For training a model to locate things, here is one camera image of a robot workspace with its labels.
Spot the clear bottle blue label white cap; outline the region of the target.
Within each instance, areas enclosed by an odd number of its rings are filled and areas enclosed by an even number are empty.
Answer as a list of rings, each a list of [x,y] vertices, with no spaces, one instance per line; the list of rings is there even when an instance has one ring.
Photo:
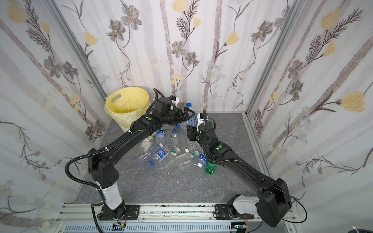
[[[204,153],[201,153],[197,159],[197,168],[202,169],[207,164],[207,158]]]
[[[192,113],[188,111],[188,119],[182,123],[176,125],[176,129],[187,131],[188,126],[197,127],[198,119],[196,115],[192,116]]]

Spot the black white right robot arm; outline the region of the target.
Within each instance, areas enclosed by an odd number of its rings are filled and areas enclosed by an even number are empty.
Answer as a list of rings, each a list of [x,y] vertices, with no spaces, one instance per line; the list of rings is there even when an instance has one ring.
[[[280,178],[274,180],[255,169],[216,135],[216,123],[206,111],[195,113],[188,108],[187,116],[196,117],[197,125],[187,127],[190,141],[197,141],[203,149],[210,165],[222,166],[239,177],[254,193],[252,197],[236,195],[227,203],[227,215],[237,218],[241,215],[260,217],[270,227],[276,227],[284,221],[285,215],[297,199],[289,194],[286,182]]]

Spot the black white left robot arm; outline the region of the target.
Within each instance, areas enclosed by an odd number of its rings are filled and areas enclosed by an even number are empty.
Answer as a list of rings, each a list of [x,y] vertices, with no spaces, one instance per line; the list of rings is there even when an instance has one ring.
[[[113,143],[99,150],[75,157],[65,165],[66,175],[73,181],[95,188],[102,201],[92,204],[102,209],[99,214],[93,214],[93,220],[120,220],[128,213],[125,202],[119,193],[119,173],[115,165],[121,158],[142,140],[160,130],[163,125],[175,126],[186,122],[195,116],[189,107],[178,108],[178,99],[175,96],[165,97],[160,91],[154,89],[155,99],[146,112],[131,123],[130,129]],[[70,172],[70,166],[79,160],[87,159],[88,172],[93,178],[92,182],[81,180]]]

